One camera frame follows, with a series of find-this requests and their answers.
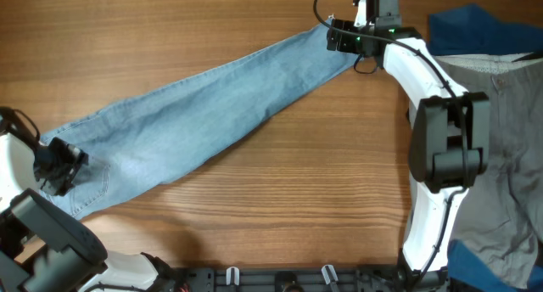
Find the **light blue denim jeans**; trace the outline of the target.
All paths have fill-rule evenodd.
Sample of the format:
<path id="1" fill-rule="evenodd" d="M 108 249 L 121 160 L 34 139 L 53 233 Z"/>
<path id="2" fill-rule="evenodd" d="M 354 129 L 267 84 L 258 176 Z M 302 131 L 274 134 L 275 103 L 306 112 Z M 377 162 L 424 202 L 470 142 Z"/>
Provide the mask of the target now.
<path id="1" fill-rule="evenodd" d="M 355 56 L 328 50 L 326 37 L 318 25 L 47 132 L 43 142 L 60 138 L 89 157 L 73 188 L 50 201 L 82 219 L 186 176 L 348 70 Z"/>

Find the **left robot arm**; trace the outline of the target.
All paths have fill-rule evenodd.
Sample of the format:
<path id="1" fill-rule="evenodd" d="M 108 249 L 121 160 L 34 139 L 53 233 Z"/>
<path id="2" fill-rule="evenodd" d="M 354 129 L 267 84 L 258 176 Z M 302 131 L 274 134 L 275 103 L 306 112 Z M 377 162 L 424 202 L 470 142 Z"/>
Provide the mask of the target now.
<path id="1" fill-rule="evenodd" d="M 88 164 L 59 138 L 41 141 L 22 111 L 1 109 L 1 289 L 175 291 L 177 272 L 146 253 L 107 251 L 98 237 L 43 193 L 64 196 Z"/>

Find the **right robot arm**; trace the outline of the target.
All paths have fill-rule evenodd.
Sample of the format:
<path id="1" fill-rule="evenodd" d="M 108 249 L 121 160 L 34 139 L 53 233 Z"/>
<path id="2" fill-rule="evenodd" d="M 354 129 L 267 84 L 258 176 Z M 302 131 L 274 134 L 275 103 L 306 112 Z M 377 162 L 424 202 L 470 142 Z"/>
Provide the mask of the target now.
<path id="1" fill-rule="evenodd" d="M 327 24 L 327 49 L 373 58 L 410 99 L 411 215 L 396 267 L 370 274 L 392 291 L 449 286 L 447 248 L 459 207 L 489 161 L 490 101 L 456 83 L 413 27 L 399 0 L 353 0 L 354 20 Z"/>

